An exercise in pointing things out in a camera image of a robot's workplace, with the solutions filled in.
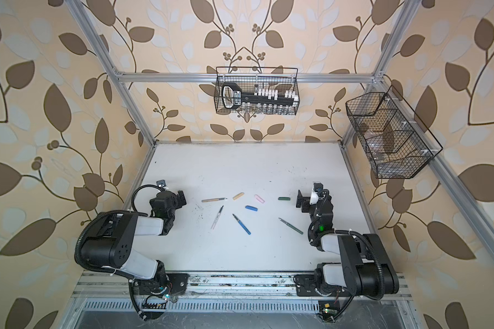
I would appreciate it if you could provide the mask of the pink clear pen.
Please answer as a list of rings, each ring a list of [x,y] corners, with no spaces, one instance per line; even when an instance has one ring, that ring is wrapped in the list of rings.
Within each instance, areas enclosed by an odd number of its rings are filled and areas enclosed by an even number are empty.
[[[212,225],[211,225],[211,230],[214,230],[215,229],[215,227],[216,227],[216,225],[217,225],[217,223],[218,223],[218,221],[220,219],[220,216],[221,216],[223,210],[224,210],[224,206],[221,206],[220,209],[219,209],[219,211],[218,211],[218,213],[217,213],[217,215],[215,216],[215,219],[214,219]]]

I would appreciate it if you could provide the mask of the tan pen cap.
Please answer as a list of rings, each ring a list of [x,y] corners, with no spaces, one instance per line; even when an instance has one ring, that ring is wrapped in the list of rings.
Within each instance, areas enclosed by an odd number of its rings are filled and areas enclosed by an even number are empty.
[[[240,197],[242,197],[244,195],[244,192],[241,192],[241,193],[238,193],[237,195],[235,195],[233,197],[233,200],[238,200]]]

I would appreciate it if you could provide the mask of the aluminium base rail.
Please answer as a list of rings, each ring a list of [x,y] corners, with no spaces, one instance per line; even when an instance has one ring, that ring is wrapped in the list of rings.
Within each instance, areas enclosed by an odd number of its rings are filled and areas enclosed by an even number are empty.
[[[338,309],[348,297],[299,297],[293,277],[310,272],[188,271],[184,294],[130,297],[125,278],[86,271],[72,293],[85,311],[151,313],[298,313]]]

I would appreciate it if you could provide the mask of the green pen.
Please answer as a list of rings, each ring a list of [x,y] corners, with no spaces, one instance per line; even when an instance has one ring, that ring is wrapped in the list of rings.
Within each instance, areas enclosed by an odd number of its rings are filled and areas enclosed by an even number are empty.
[[[298,229],[296,226],[293,226],[291,223],[287,222],[285,219],[282,219],[279,217],[279,221],[284,223],[286,226],[291,228],[293,231],[299,233],[299,234],[304,234],[302,230]]]

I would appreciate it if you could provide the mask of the black white tool in basket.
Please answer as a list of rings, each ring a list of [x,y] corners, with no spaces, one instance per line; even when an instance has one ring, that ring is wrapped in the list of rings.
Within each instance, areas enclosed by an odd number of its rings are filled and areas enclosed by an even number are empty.
[[[218,88],[215,96],[226,109],[256,108],[298,108],[299,94],[295,90],[280,91],[279,89],[263,88],[260,85],[244,86],[234,82],[225,82]]]

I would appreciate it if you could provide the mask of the blue pen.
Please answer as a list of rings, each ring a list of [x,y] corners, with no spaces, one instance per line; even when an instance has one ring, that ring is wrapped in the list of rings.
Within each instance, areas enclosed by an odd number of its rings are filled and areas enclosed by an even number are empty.
[[[233,218],[236,220],[236,222],[242,227],[242,229],[248,234],[248,235],[251,235],[251,232],[250,230],[245,226],[245,224],[241,221],[241,219],[235,215],[235,214],[232,214],[233,215]]]

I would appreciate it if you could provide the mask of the pink pen cap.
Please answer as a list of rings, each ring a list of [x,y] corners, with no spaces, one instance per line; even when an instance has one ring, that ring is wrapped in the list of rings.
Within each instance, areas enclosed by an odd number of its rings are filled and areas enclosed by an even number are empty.
[[[264,204],[264,203],[265,203],[265,200],[264,200],[262,197],[260,197],[259,195],[257,195],[257,194],[255,194],[255,199],[256,199],[258,202],[262,203],[262,204]]]

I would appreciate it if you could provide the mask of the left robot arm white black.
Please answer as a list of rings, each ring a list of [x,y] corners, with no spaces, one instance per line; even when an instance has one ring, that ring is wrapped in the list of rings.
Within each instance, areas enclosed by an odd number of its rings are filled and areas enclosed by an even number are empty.
[[[75,262],[84,270],[115,274],[134,280],[149,280],[164,287],[169,279],[160,260],[150,259],[133,248],[135,237],[166,236],[174,226],[175,212],[187,204],[183,191],[164,185],[144,185],[159,192],[150,200],[151,214],[137,211],[134,192],[130,211],[101,212],[89,222],[75,245]]]

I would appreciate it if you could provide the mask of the tan pen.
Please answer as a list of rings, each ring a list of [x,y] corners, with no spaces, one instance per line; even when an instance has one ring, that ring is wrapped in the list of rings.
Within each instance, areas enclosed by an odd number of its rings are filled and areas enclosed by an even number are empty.
[[[220,202],[220,201],[226,201],[226,200],[228,200],[227,197],[217,197],[217,198],[205,199],[205,200],[202,200],[201,202],[203,202],[203,203]]]

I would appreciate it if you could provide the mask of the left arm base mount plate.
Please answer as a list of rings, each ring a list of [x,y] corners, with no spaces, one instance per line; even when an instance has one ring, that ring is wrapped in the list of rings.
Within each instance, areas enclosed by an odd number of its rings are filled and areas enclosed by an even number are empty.
[[[150,280],[136,279],[132,283],[132,290],[138,296],[184,294],[188,287],[189,274],[187,273],[167,273]]]

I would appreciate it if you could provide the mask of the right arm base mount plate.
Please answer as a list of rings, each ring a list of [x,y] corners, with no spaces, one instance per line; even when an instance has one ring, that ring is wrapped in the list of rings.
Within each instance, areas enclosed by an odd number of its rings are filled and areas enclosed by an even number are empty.
[[[320,288],[313,274],[297,274],[293,277],[296,294],[299,297],[349,297],[351,294],[339,286]]]

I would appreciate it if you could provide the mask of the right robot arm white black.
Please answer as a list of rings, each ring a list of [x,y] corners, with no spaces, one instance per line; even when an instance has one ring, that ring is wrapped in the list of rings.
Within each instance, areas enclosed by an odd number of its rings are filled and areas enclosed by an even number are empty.
[[[398,275],[377,234],[336,229],[333,224],[332,196],[316,185],[310,197],[300,191],[296,207],[310,216],[307,238],[321,252],[340,258],[337,263],[319,263],[314,272],[293,278],[300,297],[334,296],[345,292],[380,300],[399,292]]]

